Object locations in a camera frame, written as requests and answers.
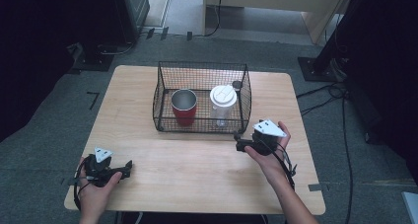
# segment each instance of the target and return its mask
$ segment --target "human hand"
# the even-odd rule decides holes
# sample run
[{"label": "human hand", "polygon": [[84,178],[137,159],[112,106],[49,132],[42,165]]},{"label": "human hand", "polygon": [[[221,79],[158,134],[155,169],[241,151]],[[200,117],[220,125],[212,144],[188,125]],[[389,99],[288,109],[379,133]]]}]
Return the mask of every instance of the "human hand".
[{"label": "human hand", "polygon": [[[279,156],[279,158],[283,160],[282,149],[286,149],[291,135],[288,128],[282,121],[279,121],[279,127],[287,134],[286,137],[279,137],[277,139],[277,142],[282,147],[279,146],[279,148],[275,151],[277,156]],[[277,183],[283,181],[283,179],[287,181],[285,171],[283,170],[280,163],[277,161],[276,157],[274,157],[273,154],[270,154],[268,156],[260,155],[250,146],[245,146],[244,150],[253,160],[255,160],[255,162],[258,163],[258,165],[261,168],[261,171],[264,173],[264,176],[267,178],[268,182],[273,187],[277,186]]]},{"label": "human hand", "polygon": [[[82,157],[79,166],[82,164],[83,160],[84,158]],[[86,171],[83,167],[81,169],[80,177],[85,176]],[[89,184],[89,181],[86,179],[80,179],[80,224],[91,224],[99,222],[101,215],[105,212],[108,198],[121,177],[121,172],[115,173],[104,187],[96,187],[93,184]]]}]

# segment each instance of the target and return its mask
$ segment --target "metal wire cage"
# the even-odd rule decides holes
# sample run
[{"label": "metal wire cage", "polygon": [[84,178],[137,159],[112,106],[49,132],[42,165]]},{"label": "metal wire cage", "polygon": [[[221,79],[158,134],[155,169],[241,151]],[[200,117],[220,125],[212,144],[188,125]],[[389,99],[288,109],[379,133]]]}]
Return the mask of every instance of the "metal wire cage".
[{"label": "metal wire cage", "polygon": [[[219,126],[211,117],[211,90],[219,85],[232,85],[237,93],[231,116],[226,125]],[[189,89],[196,94],[197,111],[194,123],[179,125],[172,109],[172,94]],[[154,93],[153,119],[157,130],[163,132],[244,133],[251,113],[251,87],[246,64],[214,62],[161,61],[158,83]]]}]

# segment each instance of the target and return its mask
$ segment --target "table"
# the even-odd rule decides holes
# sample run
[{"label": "table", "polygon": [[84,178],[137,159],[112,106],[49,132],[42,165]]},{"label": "table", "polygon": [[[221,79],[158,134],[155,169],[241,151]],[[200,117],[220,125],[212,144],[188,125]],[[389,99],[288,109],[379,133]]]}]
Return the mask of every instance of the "table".
[{"label": "table", "polygon": [[[236,151],[231,134],[165,133],[156,130],[152,103],[157,67],[118,66],[87,141],[83,155],[95,146],[114,152],[110,166],[129,160],[131,177],[112,193],[108,210],[283,213],[279,201],[258,165]],[[250,139],[252,125],[261,118],[281,119],[292,133],[288,153],[298,164],[296,192],[313,214],[325,205],[314,162],[299,113],[291,78],[283,73],[249,72],[252,109],[243,138]],[[76,209],[73,188],[64,204]]]},{"label": "table", "polygon": [[[277,9],[302,12],[313,43],[317,43],[335,14],[344,13],[349,0],[222,0],[222,6]],[[206,6],[219,0],[203,0],[203,33],[205,33]]]}]

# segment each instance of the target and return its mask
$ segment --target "red plastic cup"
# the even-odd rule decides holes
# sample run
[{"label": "red plastic cup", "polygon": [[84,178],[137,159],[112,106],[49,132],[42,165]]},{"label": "red plastic cup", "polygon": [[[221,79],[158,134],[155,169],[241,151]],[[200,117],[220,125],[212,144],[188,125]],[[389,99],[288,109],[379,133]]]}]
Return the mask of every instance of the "red plastic cup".
[{"label": "red plastic cup", "polygon": [[194,123],[197,109],[197,97],[189,89],[179,89],[172,94],[172,108],[177,123],[190,126]]}]

